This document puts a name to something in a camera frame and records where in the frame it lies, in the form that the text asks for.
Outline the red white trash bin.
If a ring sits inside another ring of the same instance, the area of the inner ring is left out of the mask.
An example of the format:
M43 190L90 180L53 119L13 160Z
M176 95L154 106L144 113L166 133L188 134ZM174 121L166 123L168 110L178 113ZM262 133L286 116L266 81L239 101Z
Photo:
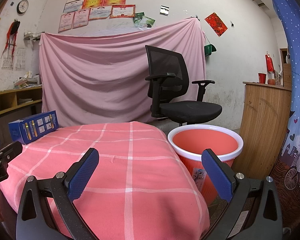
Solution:
M202 152L211 149L219 159L232 166L243 150L243 139L236 132L220 126L196 124L171 130L168 142L189 171L199 192L209 206L217 190L202 165Z

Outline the blue product box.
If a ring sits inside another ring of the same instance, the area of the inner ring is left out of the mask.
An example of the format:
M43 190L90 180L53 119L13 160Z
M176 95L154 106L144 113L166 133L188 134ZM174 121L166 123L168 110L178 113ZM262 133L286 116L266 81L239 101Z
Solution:
M59 129L56 111L28 116L8 123L13 141L27 145Z

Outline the wooden low shelf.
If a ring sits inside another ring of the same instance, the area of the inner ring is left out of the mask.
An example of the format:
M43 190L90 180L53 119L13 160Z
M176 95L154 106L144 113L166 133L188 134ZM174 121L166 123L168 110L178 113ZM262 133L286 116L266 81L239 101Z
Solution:
M42 86L9 89L0 92L0 117L24 108L30 108L32 114L37 113L37 105L42 103Z

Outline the stack of papers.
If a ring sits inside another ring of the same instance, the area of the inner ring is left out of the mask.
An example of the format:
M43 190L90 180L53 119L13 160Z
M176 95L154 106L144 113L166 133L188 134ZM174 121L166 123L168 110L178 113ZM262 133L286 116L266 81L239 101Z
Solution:
M33 75L31 71L26 72L14 82L14 89L37 87L42 84L40 74Z

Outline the pink checked tablecloth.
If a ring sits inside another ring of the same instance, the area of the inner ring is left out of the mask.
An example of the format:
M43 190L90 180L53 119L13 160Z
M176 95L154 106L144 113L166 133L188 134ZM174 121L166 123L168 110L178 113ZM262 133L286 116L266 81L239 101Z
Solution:
M100 239L199 239L207 204L166 135L140 122L60 128L23 147L0 189L19 207L28 176L66 171L95 148L100 161L74 204Z

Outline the wooden cabinet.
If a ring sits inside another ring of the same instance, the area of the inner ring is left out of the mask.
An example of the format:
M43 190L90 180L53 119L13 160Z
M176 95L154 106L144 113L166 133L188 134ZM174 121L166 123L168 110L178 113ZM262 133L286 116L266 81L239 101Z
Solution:
M292 91L261 83L244 83L239 135L243 150L232 169L254 179L270 175L286 134Z

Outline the pink hanging sheet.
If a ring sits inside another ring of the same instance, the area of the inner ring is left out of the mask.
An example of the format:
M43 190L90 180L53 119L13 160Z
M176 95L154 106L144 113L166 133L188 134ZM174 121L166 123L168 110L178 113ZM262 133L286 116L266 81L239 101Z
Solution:
M122 35L44 33L39 69L45 112L62 127L150 122L146 46L183 55L190 80L205 78L204 33L197 18Z

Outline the orange fruit on cabinet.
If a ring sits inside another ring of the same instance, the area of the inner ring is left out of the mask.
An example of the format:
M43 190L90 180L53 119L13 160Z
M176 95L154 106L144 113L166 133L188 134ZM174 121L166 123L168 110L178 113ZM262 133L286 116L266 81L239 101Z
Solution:
M268 79L268 84L269 85L276 85L275 79Z

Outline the red plastic cup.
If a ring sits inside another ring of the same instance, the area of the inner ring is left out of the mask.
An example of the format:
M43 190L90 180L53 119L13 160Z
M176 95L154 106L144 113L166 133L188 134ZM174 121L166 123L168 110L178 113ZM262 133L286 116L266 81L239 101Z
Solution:
M258 83L265 84L267 75L265 73L258 73Z

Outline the black office chair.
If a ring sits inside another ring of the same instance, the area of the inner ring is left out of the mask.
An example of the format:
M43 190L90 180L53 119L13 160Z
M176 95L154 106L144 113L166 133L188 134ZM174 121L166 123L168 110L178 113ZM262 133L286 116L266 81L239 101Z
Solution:
M207 85L215 81L190 82L180 53L149 45L145 49L149 68L149 76L145 80L149 82L147 95L152 100L151 117L191 125L212 121L221 114L221 105L203 101ZM197 99L173 102L173 99L187 93L191 83L198 85Z

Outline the red tassel wall ornament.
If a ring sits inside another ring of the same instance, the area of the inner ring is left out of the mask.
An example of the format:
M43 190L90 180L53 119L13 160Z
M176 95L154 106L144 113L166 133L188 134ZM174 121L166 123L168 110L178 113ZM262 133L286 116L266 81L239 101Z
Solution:
M6 43L5 43L5 47L4 50L2 52L2 55L4 54L5 51L10 49L10 46L12 46L12 52L11 52L11 57L13 59L14 57L14 51L15 51L15 46L16 46L16 40L17 40L17 34L18 34L18 29L20 26L20 21L15 19L6 34Z

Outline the round wall clock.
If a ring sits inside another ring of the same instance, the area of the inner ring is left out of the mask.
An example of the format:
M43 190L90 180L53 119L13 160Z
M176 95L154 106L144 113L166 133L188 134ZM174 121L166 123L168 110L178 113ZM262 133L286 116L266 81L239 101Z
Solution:
M28 0L21 0L17 5L17 13L24 14L29 8Z

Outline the green dustpan on wall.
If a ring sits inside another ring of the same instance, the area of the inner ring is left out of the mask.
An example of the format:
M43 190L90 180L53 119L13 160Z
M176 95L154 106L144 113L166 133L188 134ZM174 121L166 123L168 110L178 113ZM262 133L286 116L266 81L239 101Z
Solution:
M216 51L217 49L213 44L207 44L204 46L205 57L210 56L212 53Z

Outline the red paper wall poster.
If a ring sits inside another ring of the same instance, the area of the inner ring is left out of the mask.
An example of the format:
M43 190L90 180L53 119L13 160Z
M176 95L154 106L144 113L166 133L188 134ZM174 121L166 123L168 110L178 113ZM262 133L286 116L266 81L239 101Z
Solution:
M205 21L213 29L213 31L217 34L218 37L221 37L228 29L224 22L215 12L207 16L205 18Z

